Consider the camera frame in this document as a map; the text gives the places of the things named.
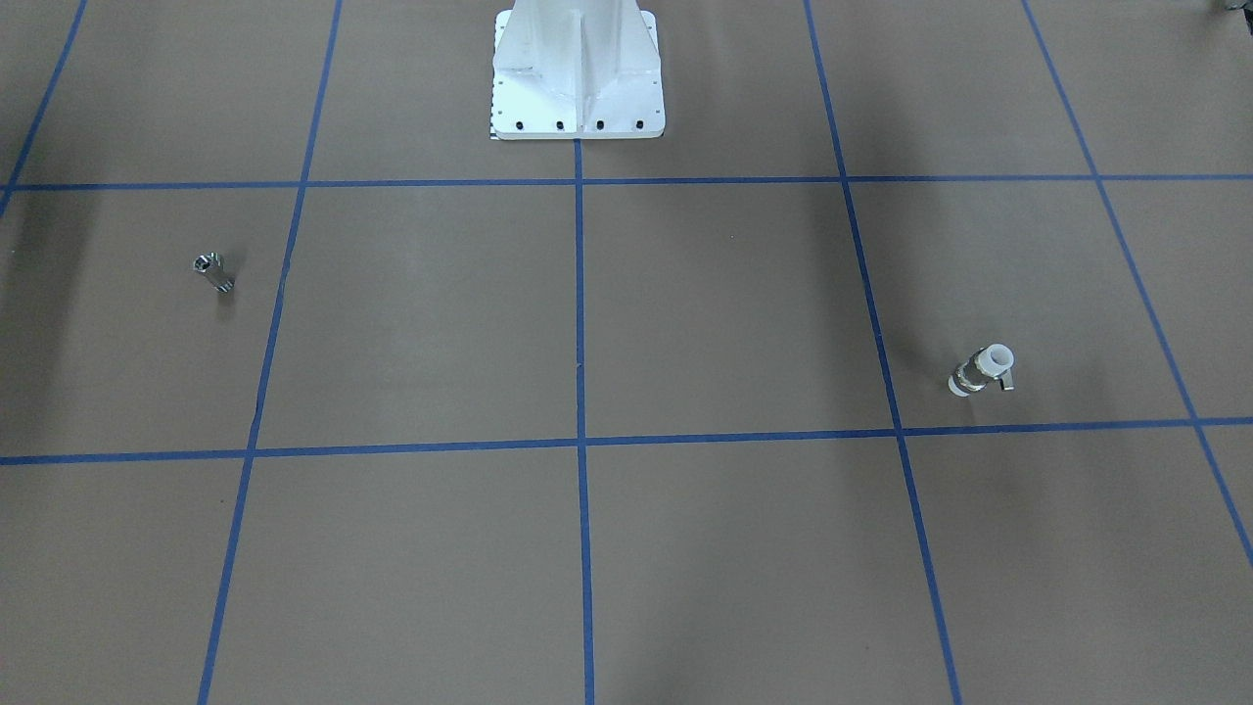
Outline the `white PPR valve with handle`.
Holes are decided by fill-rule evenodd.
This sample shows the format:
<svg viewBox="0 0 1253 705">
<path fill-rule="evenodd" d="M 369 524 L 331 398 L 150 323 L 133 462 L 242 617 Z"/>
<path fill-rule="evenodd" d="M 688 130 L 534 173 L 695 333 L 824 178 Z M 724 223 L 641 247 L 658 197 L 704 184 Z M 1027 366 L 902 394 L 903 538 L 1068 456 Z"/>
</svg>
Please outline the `white PPR valve with handle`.
<svg viewBox="0 0 1253 705">
<path fill-rule="evenodd" d="M 989 384 L 997 384 L 1000 389 L 1010 392 L 1015 389 L 1015 354 L 1007 346 L 996 343 L 984 347 L 954 368 L 949 376 L 950 393 L 969 398 L 984 392 Z"/>
</svg>

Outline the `chrome metal pipe fitting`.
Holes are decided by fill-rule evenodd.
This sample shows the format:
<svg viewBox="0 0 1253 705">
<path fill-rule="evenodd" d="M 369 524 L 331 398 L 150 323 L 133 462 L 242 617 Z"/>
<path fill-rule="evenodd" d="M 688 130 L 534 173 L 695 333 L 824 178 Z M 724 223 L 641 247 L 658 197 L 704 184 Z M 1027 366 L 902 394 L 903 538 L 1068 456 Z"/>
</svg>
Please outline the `chrome metal pipe fitting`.
<svg viewBox="0 0 1253 705">
<path fill-rule="evenodd" d="M 192 262 L 192 269 L 205 277 L 219 294 L 229 294 L 236 286 L 234 277 L 223 265 L 219 253 L 202 253 Z"/>
</svg>

